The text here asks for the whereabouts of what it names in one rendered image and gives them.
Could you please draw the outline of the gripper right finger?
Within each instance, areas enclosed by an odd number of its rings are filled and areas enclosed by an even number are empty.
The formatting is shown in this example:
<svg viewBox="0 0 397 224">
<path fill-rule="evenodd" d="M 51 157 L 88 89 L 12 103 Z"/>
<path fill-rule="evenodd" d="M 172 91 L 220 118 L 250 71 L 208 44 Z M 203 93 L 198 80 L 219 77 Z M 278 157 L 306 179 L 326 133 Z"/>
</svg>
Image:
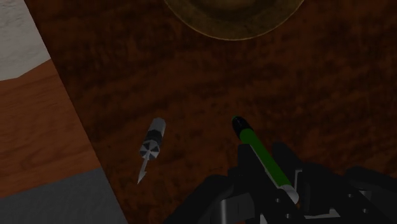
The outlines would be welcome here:
<svg viewBox="0 0 397 224">
<path fill-rule="evenodd" d="M 360 166 L 335 174 L 282 142 L 272 155 L 299 194 L 305 224 L 397 224 L 397 178 Z"/>
</svg>

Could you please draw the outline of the green pen with black cap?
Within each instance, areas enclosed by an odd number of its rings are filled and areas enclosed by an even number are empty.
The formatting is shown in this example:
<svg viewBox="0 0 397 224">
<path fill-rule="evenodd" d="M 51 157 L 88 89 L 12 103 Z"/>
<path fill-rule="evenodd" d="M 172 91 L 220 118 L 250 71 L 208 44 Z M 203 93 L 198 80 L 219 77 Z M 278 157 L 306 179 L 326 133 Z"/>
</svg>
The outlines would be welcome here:
<svg viewBox="0 0 397 224">
<path fill-rule="evenodd" d="M 292 187 L 290 180 L 264 147 L 247 120 L 241 116 L 234 116 L 232 118 L 232 127 L 242 143 L 250 145 L 271 182 L 277 188 L 284 190 L 294 204 L 297 204 L 299 201 L 299 194 Z"/>
</svg>

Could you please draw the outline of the dark brown wooden table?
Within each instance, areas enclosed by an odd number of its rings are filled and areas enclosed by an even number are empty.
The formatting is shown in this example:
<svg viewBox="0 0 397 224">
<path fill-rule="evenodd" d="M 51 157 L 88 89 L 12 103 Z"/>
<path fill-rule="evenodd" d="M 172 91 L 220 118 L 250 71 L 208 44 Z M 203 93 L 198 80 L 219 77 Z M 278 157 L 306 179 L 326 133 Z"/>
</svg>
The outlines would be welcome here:
<svg viewBox="0 0 397 224">
<path fill-rule="evenodd" d="M 335 172 L 397 177 L 397 0 L 305 0 L 258 38 L 222 41 L 164 0 L 25 0 L 128 224 L 162 224 L 237 162 L 231 119 Z M 154 118 L 166 128 L 137 183 Z"/>
</svg>

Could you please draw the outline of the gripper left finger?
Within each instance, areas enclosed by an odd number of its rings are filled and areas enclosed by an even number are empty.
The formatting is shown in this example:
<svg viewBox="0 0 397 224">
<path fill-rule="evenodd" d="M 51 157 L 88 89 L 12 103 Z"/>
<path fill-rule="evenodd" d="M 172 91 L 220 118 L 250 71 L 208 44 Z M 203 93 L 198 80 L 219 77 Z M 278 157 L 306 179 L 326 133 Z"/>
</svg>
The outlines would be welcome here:
<svg viewBox="0 0 397 224">
<path fill-rule="evenodd" d="M 248 144 L 226 176 L 210 175 L 164 224 L 295 224 L 295 203 L 277 188 Z"/>
</svg>

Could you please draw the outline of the olive brown round plate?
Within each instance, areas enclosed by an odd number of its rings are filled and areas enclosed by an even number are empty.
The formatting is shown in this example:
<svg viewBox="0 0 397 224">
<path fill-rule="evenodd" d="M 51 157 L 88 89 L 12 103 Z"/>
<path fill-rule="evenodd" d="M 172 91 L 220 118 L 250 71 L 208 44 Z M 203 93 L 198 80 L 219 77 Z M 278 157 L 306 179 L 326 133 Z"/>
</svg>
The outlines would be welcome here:
<svg viewBox="0 0 397 224">
<path fill-rule="evenodd" d="M 188 27 L 205 36 L 240 41 L 283 24 L 305 0 L 164 0 Z"/>
</svg>

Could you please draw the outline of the grey and black screwdriver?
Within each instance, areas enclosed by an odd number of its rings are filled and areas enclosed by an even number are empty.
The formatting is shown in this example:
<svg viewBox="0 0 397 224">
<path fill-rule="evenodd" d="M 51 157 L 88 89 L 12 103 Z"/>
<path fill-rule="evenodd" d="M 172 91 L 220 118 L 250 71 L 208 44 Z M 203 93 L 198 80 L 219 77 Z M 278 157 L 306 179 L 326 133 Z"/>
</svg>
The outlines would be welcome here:
<svg viewBox="0 0 397 224">
<path fill-rule="evenodd" d="M 150 160 L 154 160 L 160 153 L 166 122 L 163 118 L 154 118 L 146 133 L 144 141 L 139 150 L 143 163 L 139 171 L 137 183 L 140 183 L 146 175 L 146 166 Z"/>
</svg>

